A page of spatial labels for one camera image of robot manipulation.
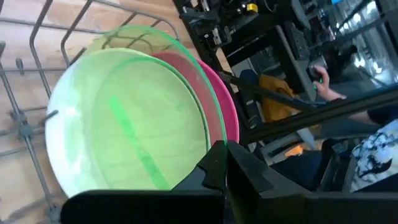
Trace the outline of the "person's hand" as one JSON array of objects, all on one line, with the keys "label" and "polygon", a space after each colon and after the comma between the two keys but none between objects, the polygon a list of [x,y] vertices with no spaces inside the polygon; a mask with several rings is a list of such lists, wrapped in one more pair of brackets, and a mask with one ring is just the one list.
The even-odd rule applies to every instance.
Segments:
[{"label": "person's hand", "polygon": [[333,101],[337,99],[346,99],[345,95],[341,95],[330,88],[330,77],[327,70],[324,67],[315,65],[313,70],[322,78],[322,82],[314,81],[313,84],[317,88],[318,95],[324,100]]}]

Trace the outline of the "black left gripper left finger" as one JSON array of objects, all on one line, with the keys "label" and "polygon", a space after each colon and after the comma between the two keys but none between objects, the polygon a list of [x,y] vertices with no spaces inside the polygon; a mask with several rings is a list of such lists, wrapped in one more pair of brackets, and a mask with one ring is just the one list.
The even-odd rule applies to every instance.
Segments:
[{"label": "black left gripper left finger", "polygon": [[223,224],[226,143],[217,141],[171,190],[89,190],[68,199],[61,224]]}]

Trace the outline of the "person's forearm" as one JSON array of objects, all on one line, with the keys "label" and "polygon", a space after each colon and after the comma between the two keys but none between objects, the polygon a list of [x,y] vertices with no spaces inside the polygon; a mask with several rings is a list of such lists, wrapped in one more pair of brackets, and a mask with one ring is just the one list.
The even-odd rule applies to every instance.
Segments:
[{"label": "person's forearm", "polygon": [[[346,96],[339,95],[337,97],[333,97],[332,99],[330,99],[330,101],[344,100],[344,99],[346,99]],[[350,116],[350,118],[361,123],[377,125],[377,123],[370,118],[369,111],[363,111],[353,114]]]}]

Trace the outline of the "green plastic cup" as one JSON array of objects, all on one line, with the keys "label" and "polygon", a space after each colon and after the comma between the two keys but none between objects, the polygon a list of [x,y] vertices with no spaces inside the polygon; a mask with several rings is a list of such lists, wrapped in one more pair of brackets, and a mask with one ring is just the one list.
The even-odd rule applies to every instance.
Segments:
[{"label": "green plastic cup", "polygon": [[172,189],[226,139],[204,70],[165,32],[122,26],[72,69],[67,145],[99,189]]}]

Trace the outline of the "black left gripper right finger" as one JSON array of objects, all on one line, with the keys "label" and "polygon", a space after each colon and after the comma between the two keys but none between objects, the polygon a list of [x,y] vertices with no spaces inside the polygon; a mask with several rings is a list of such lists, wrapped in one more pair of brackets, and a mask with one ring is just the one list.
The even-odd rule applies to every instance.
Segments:
[{"label": "black left gripper right finger", "polygon": [[398,193],[311,192],[234,141],[226,181],[238,224],[398,224]]}]

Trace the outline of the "yellow cloth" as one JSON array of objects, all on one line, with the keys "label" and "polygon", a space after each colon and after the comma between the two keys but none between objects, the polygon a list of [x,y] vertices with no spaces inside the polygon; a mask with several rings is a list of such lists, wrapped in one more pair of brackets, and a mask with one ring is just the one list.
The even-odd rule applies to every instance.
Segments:
[{"label": "yellow cloth", "polygon": [[[297,97],[297,95],[294,95],[293,90],[284,80],[276,77],[261,75],[259,77],[259,86],[261,88],[265,88],[266,90],[274,91],[285,96],[292,98]],[[262,97],[261,106],[263,117],[267,123],[284,119],[300,112],[299,110],[265,97]]]}]

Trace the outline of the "pink plate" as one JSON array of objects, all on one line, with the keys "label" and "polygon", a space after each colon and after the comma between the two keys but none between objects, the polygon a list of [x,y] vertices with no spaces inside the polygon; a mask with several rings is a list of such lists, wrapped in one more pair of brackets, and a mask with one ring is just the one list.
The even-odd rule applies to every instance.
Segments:
[{"label": "pink plate", "polygon": [[[203,77],[193,73],[193,69],[195,67],[192,65],[191,61],[189,61],[189,59],[186,57],[174,52],[157,52],[154,53],[153,56],[167,62],[169,65],[177,69],[193,88],[206,116],[206,122],[210,135],[210,144],[214,144],[216,141],[222,140],[223,136],[220,126],[220,117],[215,106],[213,95],[210,93],[208,85],[205,83]],[[223,124],[225,127],[227,140],[238,142],[238,115],[233,99],[229,94],[227,87],[211,67],[209,67],[200,59],[198,59],[197,62],[201,66],[215,92],[215,96],[218,100],[221,114],[223,116]]]}]

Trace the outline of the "person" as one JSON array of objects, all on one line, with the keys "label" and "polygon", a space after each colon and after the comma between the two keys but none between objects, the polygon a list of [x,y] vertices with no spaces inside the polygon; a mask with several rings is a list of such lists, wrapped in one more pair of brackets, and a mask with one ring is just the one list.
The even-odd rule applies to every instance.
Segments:
[{"label": "person", "polygon": [[[398,192],[398,103],[366,111],[379,129],[340,154],[343,161],[352,157],[357,160],[350,191]],[[315,190],[338,143],[327,139],[321,150],[288,157],[271,168],[296,184]]]}]

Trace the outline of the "black handheld controller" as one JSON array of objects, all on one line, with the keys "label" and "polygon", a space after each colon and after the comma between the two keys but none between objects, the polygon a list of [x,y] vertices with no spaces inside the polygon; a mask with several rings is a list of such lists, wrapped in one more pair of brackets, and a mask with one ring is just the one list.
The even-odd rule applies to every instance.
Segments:
[{"label": "black handheld controller", "polygon": [[324,68],[325,71],[328,70],[328,65],[324,56],[320,55],[311,59],[308,63],[308,68],[307,68],[307,72],[311,82],[323,83],[324,82],[323,75],[317,69],[315,69],[315,67]]}]

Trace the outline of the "white plate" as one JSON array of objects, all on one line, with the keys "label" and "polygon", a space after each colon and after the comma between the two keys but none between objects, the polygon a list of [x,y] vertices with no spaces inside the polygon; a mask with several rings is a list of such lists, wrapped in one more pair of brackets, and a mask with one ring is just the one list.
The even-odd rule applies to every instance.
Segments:
[{"label": "white plate", "polygon": [[169,64],[131,49],[81,57],[63,73],[45,124],[52,170],[65,194],[170,190],[210,148],[203,108]]}]

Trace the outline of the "black metal frame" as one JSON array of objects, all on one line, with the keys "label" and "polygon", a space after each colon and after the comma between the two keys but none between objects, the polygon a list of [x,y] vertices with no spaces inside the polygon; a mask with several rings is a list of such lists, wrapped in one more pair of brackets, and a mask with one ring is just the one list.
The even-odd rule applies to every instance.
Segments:
[{"label": "black metal frame", "polygon": [[[280,64],[287,69],[288,74],[300,81],[302,88],[309,97],[315,98],[316,94],[310,78],[304,73],[303,68],[299,66],[297,59],[292,55],[288,40],[281,28],[282,23],[294,19],[303,19],[304,15],[299,0],[293,0],[290,14],[279,19],[273,27],[263,27],[262,23],[265,19],[257,17],[233,33],[232,43],[220,49],[226,54],[228,64],[233,66],[257,53],[262,47],[267,45],[272,46],[278,50]],[[207,52],[194,34],[189,30],[188,33],[193,40],[195,48],[198,50],[200,58],[210,63],[223,83],[234,84],[251,93],[275,100],[278,103],[300,111],[296,115],[269,123],[263,128],[247,129],[242,138],[244,143],[252,143],[263,138],[279,138],[284,134],[289,134],[314,124],[398,102],[398,84],[383,87],[380,90],[373,90],[363,96],[355,96],[348,100],[337,100],[327,104],[315,101],[307,103],[284,96],[280,93],[241,81],[231,73],[224,71],[221,68],[216,52]]]}]

